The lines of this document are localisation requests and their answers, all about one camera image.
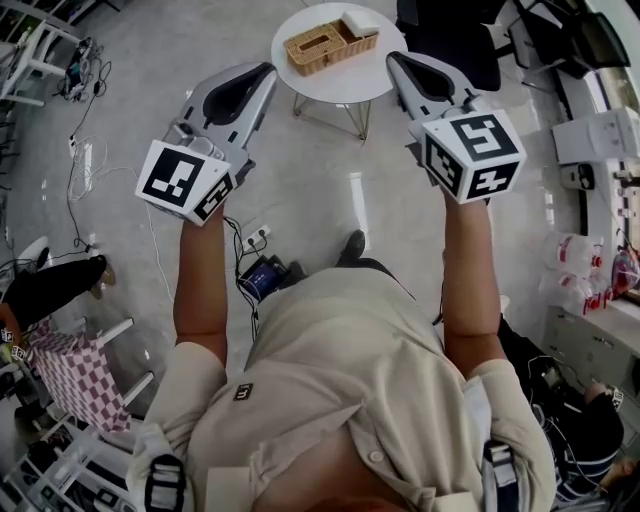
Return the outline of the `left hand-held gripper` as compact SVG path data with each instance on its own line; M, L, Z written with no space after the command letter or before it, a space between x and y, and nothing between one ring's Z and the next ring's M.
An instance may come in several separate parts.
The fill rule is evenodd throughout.
M135 195L203 226L255 167L246 146L261 126L276 82L274 66L261 62L232 66L199 83L183 116L151 143ZM234 121L222 126L207 118Z

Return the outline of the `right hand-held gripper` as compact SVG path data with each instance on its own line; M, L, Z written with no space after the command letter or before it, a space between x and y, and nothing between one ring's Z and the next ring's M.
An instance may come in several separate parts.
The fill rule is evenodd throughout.
M526 150L509 116L491 109L459 69L426 54L393 51L386 65L400 106L411 117L407 146L459 204L510 191Z

